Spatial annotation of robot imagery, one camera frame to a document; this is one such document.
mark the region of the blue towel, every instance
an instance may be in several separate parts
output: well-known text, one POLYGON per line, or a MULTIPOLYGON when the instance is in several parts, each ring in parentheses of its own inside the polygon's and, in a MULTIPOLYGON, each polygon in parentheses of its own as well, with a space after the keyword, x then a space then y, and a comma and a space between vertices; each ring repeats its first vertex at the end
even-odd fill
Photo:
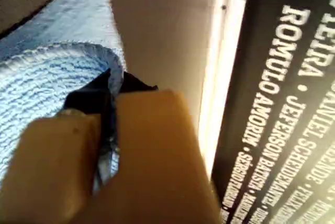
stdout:
POLYGON ((125 62, 109 0, 53 0, 0 40, 0 181, 26 125, 108 68, 117 95, 125 62))

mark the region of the bright light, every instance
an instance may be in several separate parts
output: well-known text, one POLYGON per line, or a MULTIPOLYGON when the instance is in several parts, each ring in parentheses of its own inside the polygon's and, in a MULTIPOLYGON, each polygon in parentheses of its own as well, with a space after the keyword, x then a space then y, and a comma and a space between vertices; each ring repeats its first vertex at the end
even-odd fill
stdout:
POLYGON ((245 6, 245 0, 228 0, 224 14, 223 1, 215 2, 199 118, 199 146, 208 177, 213 169, 245 6))

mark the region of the terry cloth fabric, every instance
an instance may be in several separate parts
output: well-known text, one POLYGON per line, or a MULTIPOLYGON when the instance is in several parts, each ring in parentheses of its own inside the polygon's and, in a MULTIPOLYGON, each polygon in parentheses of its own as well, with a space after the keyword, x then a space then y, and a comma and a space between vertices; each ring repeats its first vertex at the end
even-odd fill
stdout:
POLYGON ((115 96, 125 63, 109 0, 53 0, 0 40, 0 180, 26 125, 108 68, 115 96))

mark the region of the black sign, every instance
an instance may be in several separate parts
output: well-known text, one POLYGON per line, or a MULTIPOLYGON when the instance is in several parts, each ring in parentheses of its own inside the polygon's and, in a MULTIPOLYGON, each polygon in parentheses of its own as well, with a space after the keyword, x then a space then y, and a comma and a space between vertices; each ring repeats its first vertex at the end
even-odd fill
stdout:
POLYGON ((335 223, 335 0, 247 0, 212 181, 223 222, 335 223))

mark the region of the beige wall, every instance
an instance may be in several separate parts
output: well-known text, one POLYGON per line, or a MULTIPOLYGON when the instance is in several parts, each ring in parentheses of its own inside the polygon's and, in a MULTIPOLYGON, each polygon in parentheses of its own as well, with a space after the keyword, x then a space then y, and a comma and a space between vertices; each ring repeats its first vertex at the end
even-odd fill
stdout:
POLYGON ((214 0, 112 0, 129 72, 181 91, 197 126, 214 0))

